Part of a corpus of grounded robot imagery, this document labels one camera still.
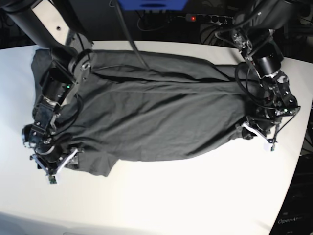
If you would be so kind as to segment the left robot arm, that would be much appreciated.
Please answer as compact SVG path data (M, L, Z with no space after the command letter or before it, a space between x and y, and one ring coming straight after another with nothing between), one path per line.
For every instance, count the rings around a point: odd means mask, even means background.
M232 140L281 148L284 128L300 104L282 69L275 31L302 0L255 0L215 37L238 50L237 65L179 55L100 50L87 85L84 110L63 143L80 168L109 167L118 159L187 160Z

